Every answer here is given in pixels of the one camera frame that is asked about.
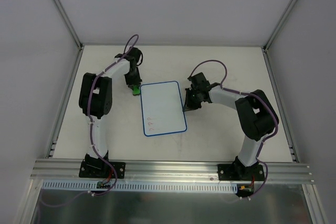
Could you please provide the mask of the blue framed whiteboard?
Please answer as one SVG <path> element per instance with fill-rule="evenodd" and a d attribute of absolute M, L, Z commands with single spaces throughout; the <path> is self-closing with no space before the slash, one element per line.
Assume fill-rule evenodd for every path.
<path fill-rule="evenodd" d="M 140 86 L 143 133 L 146 137 L 187 131 L 180 85 L 177 81 Z"/>

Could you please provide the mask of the green black eraser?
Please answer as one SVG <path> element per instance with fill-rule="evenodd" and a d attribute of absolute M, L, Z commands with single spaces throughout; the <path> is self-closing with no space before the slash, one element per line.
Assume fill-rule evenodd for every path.
<path fill-rule="evenodd" d="M 140 95 L 140 86 L 139 85 L 134 85 L 132 87 L 132 94 L 134 96 Z"/>

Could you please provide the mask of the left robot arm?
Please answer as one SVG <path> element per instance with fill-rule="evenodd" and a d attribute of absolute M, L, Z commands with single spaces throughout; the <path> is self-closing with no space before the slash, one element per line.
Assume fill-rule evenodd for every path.
<path fill-rule="evenodd" d="M 139 66 L 142 61 L 142 51 L 133 47 L 123 54 L 116 55 L 113 63 L 99 74 L 87 72 L 83 76 L 79 107 L 87 117 L 90 137 L 89 150 L 83 163 L 91 168 L 97 177 L 104 177 L 109 172 L 104 116 L 108 115 L 112 108 L 112 82 L 124 76 L 132 94 L 139 95 L 142 82 Z"/>

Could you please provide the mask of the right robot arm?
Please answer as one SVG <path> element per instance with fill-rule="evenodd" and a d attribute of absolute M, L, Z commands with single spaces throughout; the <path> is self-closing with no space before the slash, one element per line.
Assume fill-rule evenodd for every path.
<path fill-rule="evenodd" d="M 239 92 L 210 83 L 202 72 L 188 77 L 191 86 L 186 88 L 183 111 L 194 111 L 203 102 L 215 103 L 236 110 L 241 129 L 245 134 L 242 148 L 229 167 L 229 172 L 241 180 L 252 176 L 258 165 L 258 156 L 264 142 L 277 134 L 279 119 L 262 90 Z"/>

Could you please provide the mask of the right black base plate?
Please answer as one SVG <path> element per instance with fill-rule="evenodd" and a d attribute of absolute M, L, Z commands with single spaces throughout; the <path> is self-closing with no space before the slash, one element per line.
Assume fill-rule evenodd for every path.
<path fill-rule="evenodd" d="M 265 179 L 263 166 L 259 163 L 245 167 L 237 164 L 218 164 L 217 173 L 219 180 L 232 181 L 263 181 Z"/>

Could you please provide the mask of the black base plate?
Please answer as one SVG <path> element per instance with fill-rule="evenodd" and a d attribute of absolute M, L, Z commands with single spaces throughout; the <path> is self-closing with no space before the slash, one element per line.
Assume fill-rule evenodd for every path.
<path fill-rule="evenodd" d="M 108 178 L 111 173 L 111 178 L 124 179 L 126 163 L 124 162 L 110 162 L 111 166 L 116 171 L 115 176 L 112 168 L 102 160 L 81 162 L 79 177 L 80 178 Z"/>
<path fill-rule="evenodd" d="M 263 166 L 259 163 L 245 167 L 237 164 L 218 164 L 217 173 L 219 180 L 232 181 L 263 181 L 265 179 Z"/>

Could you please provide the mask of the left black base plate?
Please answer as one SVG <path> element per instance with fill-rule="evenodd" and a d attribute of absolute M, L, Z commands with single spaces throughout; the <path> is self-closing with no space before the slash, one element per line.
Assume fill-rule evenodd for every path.
<path fill-rule="evenodd" d="M 111 166 L 116 171 L 115 176 L 112 168 L 102 160 L 81 162 L 79 177 L 80 178 L 108 178 L 111 173 L 111 178 L 124 179 L 126 163 L 124 162 L 110 162 Z"/>

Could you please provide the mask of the left aluminium frame post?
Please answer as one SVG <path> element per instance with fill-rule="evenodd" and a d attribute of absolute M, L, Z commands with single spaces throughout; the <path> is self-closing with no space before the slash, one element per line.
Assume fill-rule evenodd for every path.
<path fill-rule="evenodd" d="M 59 13 L 61 19 L 63 20 L 68 32 L 70 33 L 76 47 L 80 50 L 82 49 L 82 42 L 79 39 L 79 36 L 77 35 L 71 20 L 69 19 L 66 10 L 63 7 L 63 4 L 61 3 L 60 0 L 52 0 L 53 4 L 56 7 L 57 12 Z"/>

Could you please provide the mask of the aluminium frame post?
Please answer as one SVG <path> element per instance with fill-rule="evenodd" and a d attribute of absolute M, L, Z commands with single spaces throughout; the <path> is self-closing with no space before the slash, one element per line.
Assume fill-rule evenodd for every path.
<path fill-rule="evenodd" d="M 273 42 L 276 40 L 278 37 L 279 33 L 281 32 L 283 26 L 286 24 L 290 14 L 294 10 L 295 6 L 298 4 L 299 0 L 290 0 L 289 3 L 287 4 L 285 10 L 281 14 L 279 20 L 276 23 L 275 28 L 272 30 L 267 42 L 263 46 L 264 51 L 268 51 Z"/>
<path fill-rule="evenodd" d="M 61 19 L 63 20 L 68 32 L 70 33 L 76 47 L 80 50 L 82 49 L 82 42 L 79 39 L 79 36 L 77 35 L 71 20 L 69 19 L 66 10 L 63 7 L 63 4 L 61 3 L 60 0 L 52 0 L 53 4 L 56 7 L 57 12 L 59 13 Z"/>

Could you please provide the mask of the aluminium mounting rail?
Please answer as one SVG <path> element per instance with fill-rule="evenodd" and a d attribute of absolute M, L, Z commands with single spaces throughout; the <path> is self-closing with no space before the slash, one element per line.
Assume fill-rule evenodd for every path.
<path fill-rule="evenodd" d="M 82 160 L 37 159 L 31 179 L 78 179 Z M 271 184 L 314 184 L 310 166 L 304 163 L 268 163 Z M 216 162 L 125 161 L 125 179 L 139 182 L 218 182 Z"/>

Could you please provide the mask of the right aluminium frame post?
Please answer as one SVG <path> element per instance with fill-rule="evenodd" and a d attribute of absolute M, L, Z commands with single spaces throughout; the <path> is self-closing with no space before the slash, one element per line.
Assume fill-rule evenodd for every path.
<path fill-rule="evenodd" d="M 290 0 L 289 3 L 287 4 L 285 10 L 281 14 L 279 20 L 276 23 L 275 28 L 272 30 L 267 42 L 263 46 L 264 51 L 268 51 L 273 42 L 276 40 L 278 37 L 279 33 L 281 32 L 283 26 L 286 24 L 290 14 L 294 10 L 295 6 L 298 4 L 299 0 Z"/>

